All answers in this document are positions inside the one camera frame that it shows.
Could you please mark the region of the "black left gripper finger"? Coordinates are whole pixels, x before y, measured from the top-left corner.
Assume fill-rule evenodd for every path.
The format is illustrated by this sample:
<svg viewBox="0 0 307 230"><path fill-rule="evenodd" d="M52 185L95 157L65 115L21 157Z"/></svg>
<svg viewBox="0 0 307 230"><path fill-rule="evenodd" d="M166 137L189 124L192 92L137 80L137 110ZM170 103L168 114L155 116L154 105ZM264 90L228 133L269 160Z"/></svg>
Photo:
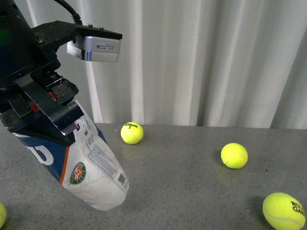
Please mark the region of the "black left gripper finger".
<svg viewBox="0 0 307 230"><path fill-rule="evenodd" d="M75 84L62 76L55 79L53 82L48 83L46 90L52 92L56 97L56 101L61 105L67 105L70 103L79 92L79 89Z"/></svg>

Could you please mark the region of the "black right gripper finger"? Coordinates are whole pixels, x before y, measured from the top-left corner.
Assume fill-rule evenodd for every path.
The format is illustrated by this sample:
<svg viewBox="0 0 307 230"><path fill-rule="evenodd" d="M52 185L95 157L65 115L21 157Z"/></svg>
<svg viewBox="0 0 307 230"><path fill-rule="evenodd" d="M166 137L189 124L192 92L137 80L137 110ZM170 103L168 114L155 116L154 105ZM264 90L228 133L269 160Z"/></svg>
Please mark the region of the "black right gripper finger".
<svg viewBox="0 0 307 230"><path fill-rule="evenodd" d="M75 101L61 105L33 80L16 80L14 83L25 92L39 110L65 136L74 130L75 121L84 115Z"/></svg>

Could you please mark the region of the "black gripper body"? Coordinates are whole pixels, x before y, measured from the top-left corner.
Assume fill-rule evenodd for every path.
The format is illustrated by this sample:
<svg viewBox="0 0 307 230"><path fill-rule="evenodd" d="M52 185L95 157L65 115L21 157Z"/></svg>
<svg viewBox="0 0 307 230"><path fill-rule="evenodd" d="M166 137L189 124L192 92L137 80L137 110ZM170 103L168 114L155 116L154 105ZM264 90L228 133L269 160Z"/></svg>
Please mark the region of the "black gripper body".
<svg viewBox="0 0 307 230"><path fill-rule="evenodd" d="M21 20L0 24L0 118L8 130L12 131L14 115L33 122L45 116L14 82L33 80L46 90L48 83L60 77L58 48L78 35L122 40L121 34L112 31L61 21L35 28Z"/></svg>

